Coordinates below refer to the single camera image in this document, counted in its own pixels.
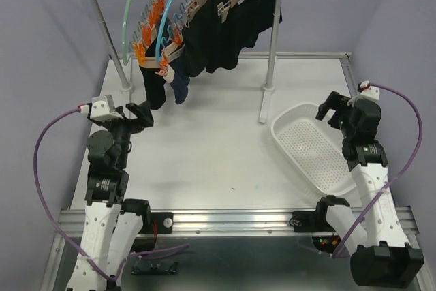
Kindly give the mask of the black underwear beige waistband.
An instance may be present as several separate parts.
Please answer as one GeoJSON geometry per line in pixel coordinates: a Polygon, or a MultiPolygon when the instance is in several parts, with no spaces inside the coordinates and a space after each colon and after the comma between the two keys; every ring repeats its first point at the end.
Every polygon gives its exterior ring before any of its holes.
{"type": "Polygon", "coordinates": [[[151,110],[159,110],[166,101],[165,80],[158,75],[159,68],[155,60],[156,30],[142,23],[142,39],[134,44],[138,65],[142,72],[146,99],[151,110]]]}

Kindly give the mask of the green clip hanger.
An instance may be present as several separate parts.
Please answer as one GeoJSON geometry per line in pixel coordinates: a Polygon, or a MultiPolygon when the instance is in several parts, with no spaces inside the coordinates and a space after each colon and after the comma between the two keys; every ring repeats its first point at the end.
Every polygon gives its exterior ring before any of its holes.
{"type": "Polygon", "coordinates": [[[146,51],[157,37],[157,23],[164,10],[165,0],[146,0],[136,22],[135,29],[130,29],[133,22],[132,4],[126,0],[122,26],[122,61],[123,65],[136,58],[139,64],[146,64],[146,51]]]}

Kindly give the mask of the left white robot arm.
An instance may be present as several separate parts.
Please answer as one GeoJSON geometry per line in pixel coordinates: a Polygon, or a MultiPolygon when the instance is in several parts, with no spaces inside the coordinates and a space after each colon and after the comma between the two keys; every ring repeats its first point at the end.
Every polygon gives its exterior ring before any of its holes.
{"type": "Polygon", "coordinates": [[[87,139],[89,168],[84,196],[84,230],[67,290],[120,290],[121,274],[134,239],[151,227],[149,202],[126,199],[130,138],[154,124],[151,105],[115,108],[109,99],[95,98],[88,118],[101,128],[87,139]]]}

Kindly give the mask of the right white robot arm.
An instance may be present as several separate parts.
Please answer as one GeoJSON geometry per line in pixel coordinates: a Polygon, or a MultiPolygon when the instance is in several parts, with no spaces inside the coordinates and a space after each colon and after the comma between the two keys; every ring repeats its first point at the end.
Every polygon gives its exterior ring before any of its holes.
{"type": "Polygon", "coordinates": [[[333,232],[339,240],[316,246],[333,258],[350,256],[359,286],[406,289],[424,264],[422,250],[404,233],[390,193],[388,158],[377,141],[382,110],[377,96],[365,90],[355,97],[333,91],[319,105],[316,119],[334,112],[329,126],[343,135],[342,154],[356,184],[362,211],[354,216],[349,202],[333,195],[321,198],[313,211],[294,211],[289,224],[297,233],[333,232]]]}

